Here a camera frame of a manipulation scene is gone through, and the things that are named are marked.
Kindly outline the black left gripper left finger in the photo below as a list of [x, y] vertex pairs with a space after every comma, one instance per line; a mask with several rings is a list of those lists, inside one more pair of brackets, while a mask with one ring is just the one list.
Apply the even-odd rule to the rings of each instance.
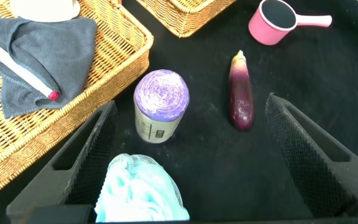
[[112, 159], [115, 101], [98, 108], [7, 206], [10, 218], [48, 205], [94, 206]]

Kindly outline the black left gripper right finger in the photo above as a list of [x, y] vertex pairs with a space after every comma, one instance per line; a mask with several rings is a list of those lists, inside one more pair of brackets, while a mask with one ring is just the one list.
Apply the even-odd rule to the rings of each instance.
[[358, 217], [358, 156], [289, 101], [269, 94], [265, 117], [316, 217]]

